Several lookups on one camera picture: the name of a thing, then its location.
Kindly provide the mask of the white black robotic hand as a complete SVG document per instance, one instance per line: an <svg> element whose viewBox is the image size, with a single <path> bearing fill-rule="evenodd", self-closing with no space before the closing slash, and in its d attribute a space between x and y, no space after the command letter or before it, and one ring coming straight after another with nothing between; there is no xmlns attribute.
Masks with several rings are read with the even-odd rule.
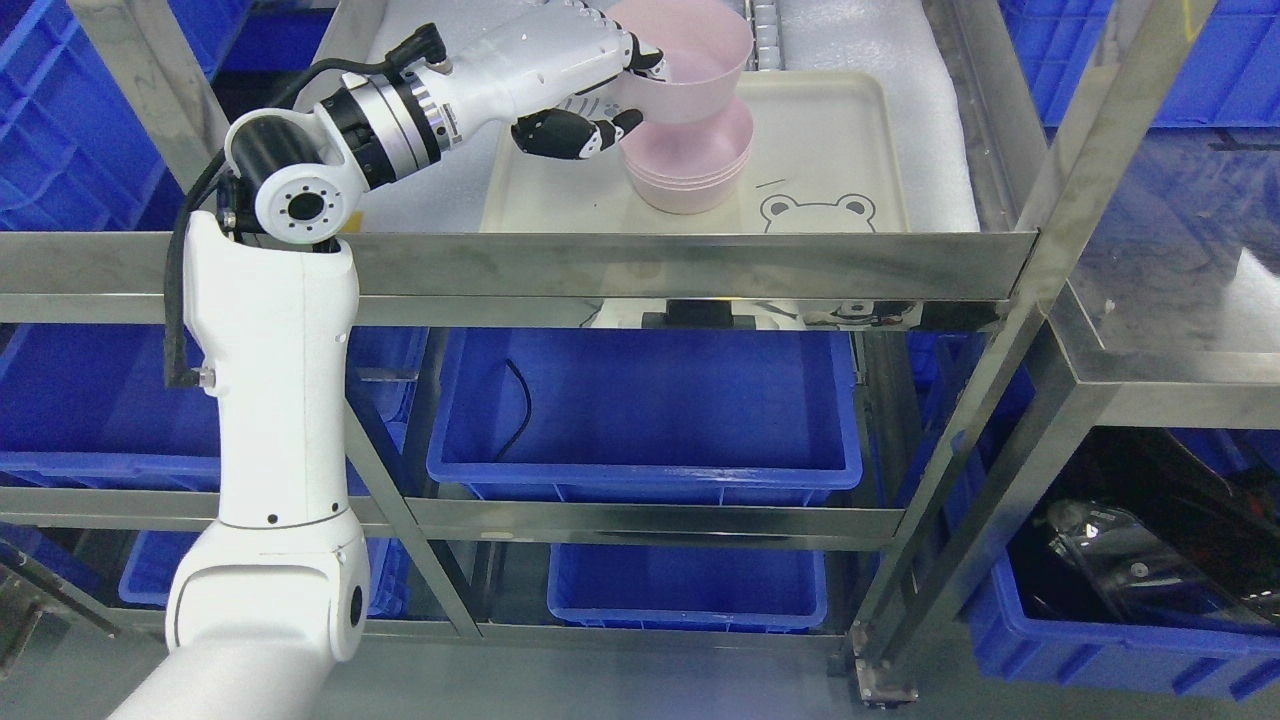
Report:
<svg viewBox="0 0 1280 720"><path fill-rule="evenodd" d="M461 143L502 123L524 154L584 160L636 129L643 111L594 120L563 104L621 76L664 83L669 63L659 47L586 3L549 1L457 53L451 70L420 70L419 101L426 118L444 123L436 138Z"/></svg>

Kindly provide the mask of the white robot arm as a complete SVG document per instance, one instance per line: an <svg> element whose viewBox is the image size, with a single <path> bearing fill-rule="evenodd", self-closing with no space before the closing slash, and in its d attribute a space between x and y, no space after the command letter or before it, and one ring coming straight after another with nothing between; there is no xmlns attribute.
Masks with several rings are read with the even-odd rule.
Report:
<svg viewBox="0 0 1280 720"><path fill-rule="evenodd" d="M218 512L180 560L166 657L114 719L306 719L367 620L371 568L346 475L358 306L338 238L364 193L436 161L407 99L448 69L434 24L379 63L315 61L242 115L188 190L166 250L164 372L218 402Z"/></svg>

